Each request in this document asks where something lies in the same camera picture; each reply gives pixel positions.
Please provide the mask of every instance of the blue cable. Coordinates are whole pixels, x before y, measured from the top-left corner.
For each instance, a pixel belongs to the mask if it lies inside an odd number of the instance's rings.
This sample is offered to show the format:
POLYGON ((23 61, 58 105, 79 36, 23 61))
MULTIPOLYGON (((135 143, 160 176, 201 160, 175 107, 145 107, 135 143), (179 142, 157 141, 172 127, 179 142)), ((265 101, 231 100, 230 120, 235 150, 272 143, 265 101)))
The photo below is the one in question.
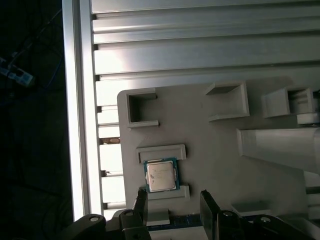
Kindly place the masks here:
POLYGON ((63 60, 64 60, 64 57, 61 57, 58 65, 56 66, 56 68, 55 68, 55 70, 54 70, 54 72, 53 72, 53 74, 52 74, 52 77, 51 77, 50 81, 48 82, 48 84, 47 84, 42 90, 40 90, 39 92, 37 92, 35 95, 29 95, 29 96, 27 96, 27 97, 20 98, 20 99, 16 99, 16 100, 14 100, 14 101, 7 101, 7 102, 0 103, 0 107, 4 107, 4 106, 7 106, 7 105, 11 105, 11 104, 17 103, 17 102, 22 101, 22 100, 25 101, 25 100, 31 99, 31 98, 33 98, 33 97, 36 97, 38 94, 41 94, 41 93, 47 91, 48 88, 50 87, 50 85, 52 84, 52 82, 56 79, 56 76, 57 76, 57 74, 58 74, 59 68, 60 68, 63 60))

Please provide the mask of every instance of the dark background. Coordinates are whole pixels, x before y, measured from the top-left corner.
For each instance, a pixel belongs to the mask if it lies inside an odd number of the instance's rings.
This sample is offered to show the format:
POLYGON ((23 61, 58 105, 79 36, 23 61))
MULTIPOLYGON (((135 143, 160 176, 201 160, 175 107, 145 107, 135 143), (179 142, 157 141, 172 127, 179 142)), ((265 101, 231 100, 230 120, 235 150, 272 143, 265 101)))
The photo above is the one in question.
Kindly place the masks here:
POLYGON ((61 8, 0 0, 0 57, 32 43, 15 65, 36 77, 26 88, 0 75, 1 240, 52 239, 72 222, 62 13, 47 24, 61 8))

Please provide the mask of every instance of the power strip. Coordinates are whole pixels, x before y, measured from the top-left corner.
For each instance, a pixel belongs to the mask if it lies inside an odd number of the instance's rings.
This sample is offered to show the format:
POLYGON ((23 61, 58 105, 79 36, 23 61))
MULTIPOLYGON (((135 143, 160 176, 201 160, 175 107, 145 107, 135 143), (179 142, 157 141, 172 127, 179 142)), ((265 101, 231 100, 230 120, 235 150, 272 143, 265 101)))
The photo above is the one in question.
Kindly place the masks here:
POLYGON ((21 68, 13 65, 10 70, 8 62, 0 57, 0 74, 6 76, 9 79, 15 80, 18 84, 24 87, 30 87, 35 83, 35 77, 31 74, 23 71, 21 68))

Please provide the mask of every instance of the bolt head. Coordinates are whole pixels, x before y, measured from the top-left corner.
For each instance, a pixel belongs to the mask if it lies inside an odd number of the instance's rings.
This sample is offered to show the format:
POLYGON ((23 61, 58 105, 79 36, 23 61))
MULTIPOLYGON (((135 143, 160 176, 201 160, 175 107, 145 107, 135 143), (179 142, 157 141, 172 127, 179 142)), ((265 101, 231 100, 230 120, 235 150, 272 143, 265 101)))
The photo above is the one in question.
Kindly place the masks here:
POLYGON ((226 217, 231 217, 233 214, 230 211, 225 211, 223 215, 225 215, 226 217))
POLYGON ((271 220, 269 218, 265 217, 265 216, 261 218, 261 221, 264 222, 264 223, 270 223, 271 222, 271 220))
POLYGON ((99 217, 97 217, 97 216, 93 216, 92 218, 90 218, 91 222, 96 222, 98 220, 99 220, 99 217))

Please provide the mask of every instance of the metal frame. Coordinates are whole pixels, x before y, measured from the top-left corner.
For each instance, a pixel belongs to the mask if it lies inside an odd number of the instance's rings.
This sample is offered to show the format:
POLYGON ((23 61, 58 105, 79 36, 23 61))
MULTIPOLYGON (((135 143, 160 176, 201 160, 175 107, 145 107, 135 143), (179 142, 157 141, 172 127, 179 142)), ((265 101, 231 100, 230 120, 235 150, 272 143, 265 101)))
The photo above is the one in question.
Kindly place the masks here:
POLYGON ((102 214, 91 2, 66 0, 62 9, 72 204, 76 221, 89 213, 102 214))
POLYGON ((74 219, 125 201, 113 196, 121 187, 109 189, 123 178, 100 171, 109 171, 100 158, 121 161, 119 150, 99 146, 120 135, 119 92, 278 76, 316 85, 319 9, 315 0, 63 0, 74 219))

